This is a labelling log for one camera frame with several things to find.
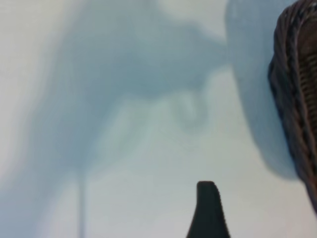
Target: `wicker basket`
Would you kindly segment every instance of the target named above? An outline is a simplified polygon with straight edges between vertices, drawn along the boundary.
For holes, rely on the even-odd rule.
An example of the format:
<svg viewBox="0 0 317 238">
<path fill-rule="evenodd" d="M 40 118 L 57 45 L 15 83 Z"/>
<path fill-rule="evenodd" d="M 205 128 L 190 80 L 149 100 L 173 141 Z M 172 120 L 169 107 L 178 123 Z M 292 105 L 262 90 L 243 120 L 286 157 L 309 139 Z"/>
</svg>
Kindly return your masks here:
<svg viewBox="0 0 317 238">
<path fill-rule="evenodd" d="M 317 0 L 286 8 L 268 78 L 290 154 L 317 213 Z"/>
</svg>

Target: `dark brown wicker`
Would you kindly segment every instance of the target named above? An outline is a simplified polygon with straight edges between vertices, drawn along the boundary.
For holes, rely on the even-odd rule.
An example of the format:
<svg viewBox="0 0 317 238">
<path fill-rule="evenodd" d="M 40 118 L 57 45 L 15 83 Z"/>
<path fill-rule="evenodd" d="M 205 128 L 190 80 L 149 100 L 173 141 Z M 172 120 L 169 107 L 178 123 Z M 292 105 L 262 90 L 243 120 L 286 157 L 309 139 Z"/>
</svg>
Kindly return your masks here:
<svg viewBox="0 0 317 238">
<path fill-rule="evenodd" d="M 317 0 L 300 0 L 280 15 L 268 77 L 297 174 L 317 213 Z"/>
</svg>

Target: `black plastic tip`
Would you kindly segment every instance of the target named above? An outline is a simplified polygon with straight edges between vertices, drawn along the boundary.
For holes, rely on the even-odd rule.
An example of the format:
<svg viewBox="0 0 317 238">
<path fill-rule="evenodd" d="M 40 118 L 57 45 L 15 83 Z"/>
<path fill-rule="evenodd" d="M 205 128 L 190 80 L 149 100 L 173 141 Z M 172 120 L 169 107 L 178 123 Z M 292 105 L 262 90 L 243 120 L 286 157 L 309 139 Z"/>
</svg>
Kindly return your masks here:
<svg viewBox="0 0 317 238">
<path fill-rule="evenodd" d="M 197 184 L 197 205 L 187 238 L 230 238 L 220 194 L 211 181 Z"/>
</svg>

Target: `woven basket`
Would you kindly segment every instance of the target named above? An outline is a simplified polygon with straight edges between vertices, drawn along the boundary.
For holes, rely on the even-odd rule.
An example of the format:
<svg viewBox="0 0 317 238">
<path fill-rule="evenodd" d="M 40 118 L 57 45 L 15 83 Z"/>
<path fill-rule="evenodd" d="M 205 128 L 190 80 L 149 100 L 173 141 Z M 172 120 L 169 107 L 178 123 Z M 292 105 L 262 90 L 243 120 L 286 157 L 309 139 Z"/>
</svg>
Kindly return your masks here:
<svg viewBox="0 0 317 238">
<path fill-rule="evenodd" d="M 317 0 L 286 8 L 268 78 L 290 154 L 317 213 Z"/>
</svg>

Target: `wall surface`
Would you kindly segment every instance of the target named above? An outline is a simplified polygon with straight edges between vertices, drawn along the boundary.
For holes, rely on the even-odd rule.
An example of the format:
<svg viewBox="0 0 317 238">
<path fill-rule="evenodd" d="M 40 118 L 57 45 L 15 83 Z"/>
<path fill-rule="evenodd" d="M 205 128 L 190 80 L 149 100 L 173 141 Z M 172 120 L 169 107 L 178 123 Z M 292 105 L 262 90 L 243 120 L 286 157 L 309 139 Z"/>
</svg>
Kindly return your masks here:
<svg viewBox="0 0 317 238">
<path fill-rule="evenodd" d="M 269 90 L 292 0 L 1 0 L 0 237 L 317 237 Z"/>
</svg>

